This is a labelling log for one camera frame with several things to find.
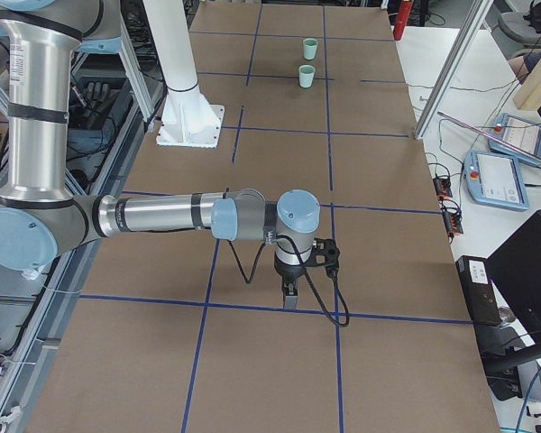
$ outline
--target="black monitor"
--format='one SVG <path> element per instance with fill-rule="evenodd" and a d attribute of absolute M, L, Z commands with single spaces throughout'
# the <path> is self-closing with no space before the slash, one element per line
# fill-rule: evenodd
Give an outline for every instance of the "black monitor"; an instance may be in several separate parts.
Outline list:
<path fill-rule="evenodd" d="M 536 344 L 541 343 L 541 210 L 485 263 L 487 273 Z"/>

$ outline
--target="mint green cup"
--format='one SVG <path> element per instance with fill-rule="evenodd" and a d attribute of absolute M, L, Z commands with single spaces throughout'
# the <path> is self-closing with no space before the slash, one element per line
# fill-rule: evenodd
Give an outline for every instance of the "mint green cup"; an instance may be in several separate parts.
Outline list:
<path fill-rule="evenodd" d="M 312 60 L 315 58 L 317 47 L 318 42 L 315 38 L 303 39 L 303 57 L 305 60 Z"/>
<path fill-rule="evenodd" d="M 315 77 L 315 67 L 303 65 L 298 68 L 298 83 L 302 88 L 310 88 Z"/>

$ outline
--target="red fire extinguisher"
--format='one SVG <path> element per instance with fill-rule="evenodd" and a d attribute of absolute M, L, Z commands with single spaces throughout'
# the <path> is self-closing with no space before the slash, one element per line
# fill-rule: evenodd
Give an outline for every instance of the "red fire extinguisher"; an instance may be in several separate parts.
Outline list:
<path fill-rule="evenodd" d="M 412 7 L 413 2 L 409 0 L 400 2 L 399 14 L 397 15 L 397 21 L 395 21 L 395 28 L 393 29 L 395 41 L 400 41 L 400 38 L 403 37 L 403 31 L 407 25 L 408 16 L 411 14 Z"/>

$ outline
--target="blue tape line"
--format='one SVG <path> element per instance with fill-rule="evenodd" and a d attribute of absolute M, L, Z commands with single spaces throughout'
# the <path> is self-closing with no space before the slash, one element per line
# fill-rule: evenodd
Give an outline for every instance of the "blue tape line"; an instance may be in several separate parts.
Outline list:
<path fill-rule="evenodd" d="M 373 39 L 373 38 L 343 38 L 330 36 L 328 39 L 334 39 L 337 41 L 369 41 L 369 42 L 394 42 L 392 39 Z"/>
<path fill-rule="evenodd" d="M 254 59 L 254 50 L 256 48 L 256 40 L 259 36 L 259 27 L 261 25 L 261 16 L 262 16 L 262 7 L 263 7 L 263 4 L 261 4 L 261 8 L 259 9 L 259 19 L 256 22 L 256 30 L 254 31 L 254 41 L 252 41 L 251 61 L 249 62 L 249 72 L 246 77 L 246 87 L 249 86 L 249 81 L 251 81 L 252 61 Z"/>
<path fill-rule="evenodd" d="M 123 194 L 132 194 L 136 196 L 151 196 L 151 197 L 165 197 L 172 194 L 163 192 L 144 192 L 144 191 L 123 191 Z M 426 215 L 441 215 L 440 210 L 422 210 L 422 209 L 401 209 L 398 207 L 373 207 L 373 206 L 354 206 L 354 205 L 336 205 L 331 203 L 330 205 L 321 204 L 321 207 L 332 207 L 334 209 L 361 209 L 361 210 L 373 210 L 377 212 L 400 212 L 408 214 L 426 214 Z"/>
<path fill-rule="evenodd" d="M 335 230 L 335 207 L 333 203 L 330 204 L 331 209 L 331 236 L 336 240 Z M 339 314 L 339 299 L 336 296 L 336 291 L 333 290 L 335 297 L 335 317 L 336 320 L 340 320 Z M 341 355 L 341 328 L 335 328 L 335 348 L 336 348 L 336 386 L 338 396 L 338 409 L 339 409 L 339 430 L 344 433 L 344 399 L 343 399 L 343 361 Z"/>
<path fill-rule="evenodd" d="M 360 135 L 365 137 L 398 137 L 398 138 L 408 138 L 407 134 L 376 134 L 376 133 L 334 133 L 331 131 L 332 135 Z"/>
<path fill-rule="evenodd" d="M 198 358 L 200 357 L 200 349 L 202 346 L 203 335 L 205 334 L 206 314 L 208 313 L 208 300 L 210 299 L 210 292 L 213 288 L 213 277 L 215 276 L 216 258 L 218 256 L 218 246 L 220 240 L 216 240 L 215 253 L 213 254 L 213 263 L 210 267 L 210 276 L 208 277 L 208 288 L 206 289 L 205 306 L 202 312 L 202 318 L 200 320 L 200 331 L 198 332 L 197 350 L 195 351 L 195 360 L 192 364 L 192 374 L 190 375 L 190 384 L 188 385 L 187 404 L 184 409 L 184 417 L 182 419 L 181 433 L 186 433 L 188 425 L 188 414 L 190 413 L 190 403 L 192 402 L 192 393 L 195 388 L 195 380 L 197 378 Z"/>
<path fill-rule="evenodd" d="M 326 139 L 328 146 L 328 187 L 334 190 L 335 183 L 333 180 L 333 153 L 331 146 L 331 110 L 328 97 L 328 56 L 326 52 L 326 17 L 325 7 L 323 6 L 323 45 L 325 46 L 325 97 L 326 97 Z"/>
<path fill-rule="evenodd" d="M 371 206 L 346 206 L 346 205 L 333 205 L 339 209 L 365 209 L 375 210 L 380 212 L 402 212 L 408 214 L 428 214 L 428 215 L 442 215 L 440 210 L 421 210 L 421 209 L 401 209 L 394 207 L 371 207 Z"/>
<path fill-rule="evenodd" d="M 352 318 L 374 318 L 377 320 L 394 320 L 399 322 L 445 323 L 449 325 L 472 325 L 471 320 L 455 320 L 450 318 L 413 318 L 411 316 L 388 316 L 384 314 L 351 313 Z"/>
<path fill-rule="evenodd" d="M 392 81 L 389 79 L 362 79 L 362 83 L 382 83 L 382 84 L 407 84 L 405 81 Z"/>
<path fill-rule="evenodd" d="M 309 315 L 322 315 L 322 311 L 314 309 L 277 309 L 273 307 L 261 307 L 255 305 L 234 305 L 224 304 L 219 302 L 195 302 L 190 300 L 175 300 L 175 299 L 150 299 L 150 298 L 135 298 L 127 296 L 111 296 L 111 295 L 80 295 L 81 299 L 97 299 L 97 300 L 112 300 L 123 302 L 141 302 L 149 304 L 171 304 L 180 305 L 184 307 L 209 307 L 214 309 L 245 309 L 252 311 L 268 311 L 271 313 L 294 313 L 294 314 L 309 314 Z M 396 320 L 407 322 L 426 322 L 426 323 L 446 323 L 453 325 L 472 325 L 470 320 L 455 320 L 449 318 L 415 318 L 411 316 L 391 316 L 369 313 L 351 313 L 352 318 L 372 318 L 378 320 Z"/>
<path fill-rule="evenodd" d="M 181 305 L 185 307 L 204 307 L 204 302 L 195 302 L 192 300 L 174 300 L 174 299 L 152 299 L 152 298 L 136 298 L 131 296 L 111 296 L 111 295 L 80 295 L 81 299 L 98 299 L 98 300 L 119 300 L 122 302 L 141 302 L 146 304 L 170 304 Z"/>
<path fill-rule="evenodd" d="M 244 106 L 241 106 L 241 115 L 238 118 L 238 128 L 236 128 L 236 136 L 234 137 L 234 150 L 233 150 L 233 157 L 231 158 L 231 162 L 234 164 L 234 161 L 236 161 L 236 151 L 238 150 L 238 140 L 241 136 L 241 126 L 243 124 L 243 114 L 244 114 Z"/>
<path fill-rule="evenodd" d="M 230 77 L 248 77 L 249 74 L 239 74 L 237 72 L 197 72 L 198 75 L 220 75 L 220 76 L 230 76 Z M 255 78 L 288 78 L 288 79 L 298 79 L 298 77 L 291 75 L 265 75 L 265 74 L 250 74 L 251 77 Z M 321 77 L 315 77 L 314 79 L 325 79 Z"/>
<path fill-rule="evenodd" d="M 310 315 L 323 315 L 323 311 L 317 311 L 314 309 L 277 309 L 274 307 L 261 307 L 256 305 L 234 305 L 224 303 L 209 303 L 208 307 L 215 309 L 244 309 L 248 311 L 267 311 L 270 313 L 293 313 L 293 314 L 310 314 Z"/>
<path fill-rule="evenodd" d="M 189 30 L 189 33 L 197 33 L 197 34 L 224 34 L 224 35 L 234 35 L 234 36 L 254 36 L 254 33 L 232 33 L 232 32 L 209 32 L 204 30 Z"/>
<path fill-rule="evenodd" d="M 322 36 L 315 36 L 315 35 L 307 35 L 307 36 L 296 36 L 293 34 L 272 34 L 272 33 L 261 33 L 259 36 L 264 36 L 266 38 L 297 38 L 297 39 L 305 39 L 305 38 L 315 38 L 315 39 L 321 39 Z"/>
<path fill-rule="evenodd" d="M 236 129 L 236 126 L 223 126 L 223 129 Z M 374 133 L 335 133 L 331 131 L 304 131 L 299 129 L 279 129 L 279 128 L 262 128 L 254 126 L 243 126 L 242 129 L 250 131 L 269 131 L 275 133 L 297 133 L 297 134 L 331 134 L 331 135 L 352 135 L 352 136 L 364 136 L 364 137 L 397 137 L 408 138 L 406 134 L 374 134 Z"/>
<path fill-rule="evenodd" d="M 202 33 L 202 34 L 225 34 L 225 35 L 236 35 L 236 36 L 264 36 L 267 38 L 316 38 L 321 39 L 324 36 L 295 36 L 292 34 L 269 34 L 269 33 L 241 33 L 241 32 L 208 32 L 202 30 L 191 30 L 189 33 Z M 373 38 L 343 38 L 336 36 L 329 36 L 327 39 L 337 40 L 337 41 L 371 41 L 371 42 L 394 42 L 392 39 L 373 39 Z"/>

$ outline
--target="chair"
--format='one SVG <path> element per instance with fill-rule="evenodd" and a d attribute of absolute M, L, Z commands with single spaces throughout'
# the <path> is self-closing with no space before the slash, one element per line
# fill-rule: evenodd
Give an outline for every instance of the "chair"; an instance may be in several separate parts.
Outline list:
<path fill-rule="evenodd" d="M 523 18 L 526 14 L 523 12 L 505 12 L 499 16 L 498 26 L 508 38 L 522 44 L 526 49 L 541 48 L 541 33 L 537 33 L 529 25 L 529 21 Z"/>

